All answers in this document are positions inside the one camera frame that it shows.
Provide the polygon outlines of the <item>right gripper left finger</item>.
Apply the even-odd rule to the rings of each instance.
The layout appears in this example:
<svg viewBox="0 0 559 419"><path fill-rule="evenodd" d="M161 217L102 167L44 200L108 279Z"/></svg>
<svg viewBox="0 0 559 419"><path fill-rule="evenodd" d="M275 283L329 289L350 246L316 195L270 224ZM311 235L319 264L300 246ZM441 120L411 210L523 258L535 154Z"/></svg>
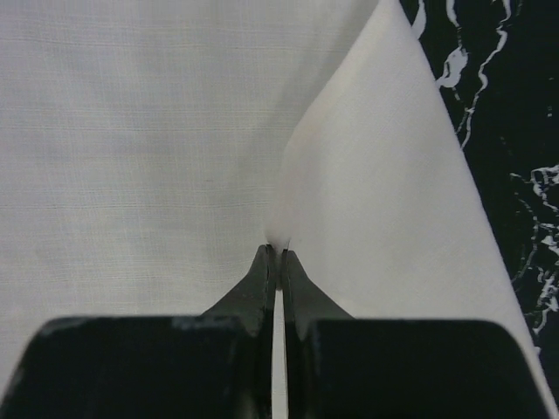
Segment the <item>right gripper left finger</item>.
<svg viewBox="0 0 559 419"><path fill-rule="evenodd" d="M14 418L268 418L275 254L196 315L61 317L10 380Z"/></svg>

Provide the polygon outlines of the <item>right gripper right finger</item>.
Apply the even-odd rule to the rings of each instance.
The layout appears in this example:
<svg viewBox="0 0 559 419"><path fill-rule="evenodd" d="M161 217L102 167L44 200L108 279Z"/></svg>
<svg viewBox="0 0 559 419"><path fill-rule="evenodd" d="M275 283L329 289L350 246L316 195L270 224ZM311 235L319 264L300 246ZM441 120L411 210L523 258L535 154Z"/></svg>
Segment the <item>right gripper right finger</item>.
<svg viewBox="0 0 559 419"><path fill-rule="evenodd" d="M358 319L281 258L291 418L546 418L524 354L477 319Z"/></svg>

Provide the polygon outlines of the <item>white cloth napkin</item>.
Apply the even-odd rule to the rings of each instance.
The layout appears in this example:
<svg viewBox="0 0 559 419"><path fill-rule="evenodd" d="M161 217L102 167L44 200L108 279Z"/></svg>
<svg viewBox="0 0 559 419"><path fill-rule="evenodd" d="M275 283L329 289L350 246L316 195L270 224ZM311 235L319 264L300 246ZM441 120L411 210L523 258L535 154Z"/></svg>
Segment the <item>white cloth napkin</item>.
<svg viewBox="0 0 559 419"><path fill-rule="evenodd" d="M1 382L72 314L212 306L269 242L347 312L488 319L558 411L397 1L4 1Z"/></svg>

